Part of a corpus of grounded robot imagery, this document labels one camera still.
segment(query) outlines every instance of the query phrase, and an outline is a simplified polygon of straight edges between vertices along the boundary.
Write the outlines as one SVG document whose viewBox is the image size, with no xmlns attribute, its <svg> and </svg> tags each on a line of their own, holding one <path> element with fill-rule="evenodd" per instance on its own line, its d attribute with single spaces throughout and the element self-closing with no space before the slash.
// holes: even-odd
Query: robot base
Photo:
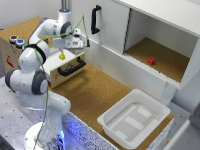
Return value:
<svg viewBox="0 0 200 150">
<path fill-rule="evenodd" d="M 32 126 L 26 132 L 25 137 L 24 137 L 24 149 L 25 150 L 49 150 L 49 147 L 47 147 L 47 146 L 44 147 L 44 148 L 39 147 L 38 146 L 39 143 L 36 145 L 36 147 L 34 149 L 34 146 L 35 146 L 35 140 L 34 140 L 34 138 L 37 136 L 37 133 L 39 132 L 41 126 L 42 126 L 42 122 L 40 122 L 38 124 L 35 124 L 34 126 Z"/>
</svg>

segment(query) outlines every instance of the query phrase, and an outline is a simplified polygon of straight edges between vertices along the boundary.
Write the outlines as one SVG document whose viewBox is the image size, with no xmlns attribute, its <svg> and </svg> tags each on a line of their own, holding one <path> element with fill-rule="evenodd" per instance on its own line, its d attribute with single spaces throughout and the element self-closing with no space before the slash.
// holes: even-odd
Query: drawer handle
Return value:
<svg viewBox="0 0 200 150">
<path fill-rule="evenodd" d="M 63 70 L 61 69 L 61 67 L 58 68 L 59 74 L 60 74 L 61 76 L 66 77 L 66 76 L 69 76 L 70 74 L 76 72 L 77 70 L 83 68 L 83 67 L 86 65 L 86 63 L 85 63 L 80 57 L 77 58 L 77 61 L 79 62 L 79 64 L 78 64 L 77 66 L 71 68 L 71 69 L 66 69 L 65 71 L 63 71 Z"/>
<path fill-rule="evenodd" d="M 99 10 L 101 10 L 101 7 L 98 5 L 96 5 L 96 8 L 92 10 L 92 25 L 91 25 L 92 34 L 100 32 L 100 30 L 96 28 L 96 12 Z"/>
</svg>

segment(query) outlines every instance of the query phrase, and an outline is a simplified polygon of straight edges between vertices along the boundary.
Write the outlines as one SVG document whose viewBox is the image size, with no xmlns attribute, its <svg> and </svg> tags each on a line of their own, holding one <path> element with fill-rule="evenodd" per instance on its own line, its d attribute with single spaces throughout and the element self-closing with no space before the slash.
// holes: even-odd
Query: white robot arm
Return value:
<svg viewBox="0 0 200 150">
<path fill-rule="evenodd" d="M 28 47 L 19 58 L 20 70 L 11 70 L 6 74 L 5 82 L 14 92 L 19 93 L 20 103 L 29 109 L 44 109 L 48 96 L 47 116 L 42 127 L 36 150 L 55 149 L 49 143 L 54 143 L 63 130 L 62 115 L 69 112 L 71 103 L 66 98 L 49 92 L 47 95 L 48 82 L 46 75 L 40 70 L 41 63 L 45 63 L 50 55 L 46 42 L 36 44 L 43 35 L 56 36 L 72 31 L 72 14 L 68 9 L 58 11 L 58 20 L 43 19 L 29 39 Z M 55 48 L 83 48 L 83 41 L 80 39 L 81 31 L 75 29 L 70 35 L 53 38 Z M 25 149 L 33 149 L 38 131 L 35 131 L 34 139 L 25 141 Z M 65 149 L 63 144 L 58 144 L 59 149 Z"/>
</svg>

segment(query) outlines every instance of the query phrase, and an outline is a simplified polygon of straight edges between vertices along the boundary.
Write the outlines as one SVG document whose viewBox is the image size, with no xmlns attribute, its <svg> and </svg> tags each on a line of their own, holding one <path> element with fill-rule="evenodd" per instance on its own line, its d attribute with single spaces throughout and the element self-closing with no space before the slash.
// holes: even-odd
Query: black handle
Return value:
<svg viewBox="0 0 200 150">
<path fill-rule="evenodd" d="M 86 63 L 80 57 L 77 58 L 77 61 L 79 62 L 79 64 L 71 69 L 66 69 L 65 71 L 63 71 L 61 68 L 58 68 L 59 74 L 61 76 L 66 77 L 66 76 L 69 76 L 70 74 L 76 72 L 77 70 L 83 68 L 86 65 Z"/>
<path fill-rule="evenodd" d="M 101 7 L 98 5 L 96 5 L 96 8 L 92 10 L 92 26 L 91 26 L 92 34 L 100 32 L 100 30 L 96 28 L 96 12 L 99 10 L 101 10 Z"/>
</svg>

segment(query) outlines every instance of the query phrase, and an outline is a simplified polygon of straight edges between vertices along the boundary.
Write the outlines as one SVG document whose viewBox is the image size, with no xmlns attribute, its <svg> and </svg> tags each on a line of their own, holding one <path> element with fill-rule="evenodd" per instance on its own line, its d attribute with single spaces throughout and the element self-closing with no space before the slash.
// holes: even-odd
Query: yellow object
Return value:
<svg viewBox="0 0 200 150">
<path fill-rule="evenodd" d="M 61 60 L 64 60 L 64 59 L 65 59 L 65 54 L 60 54 L 60 55 L 59 55 L 59 58 L 60 58 Z"/>
</svg>

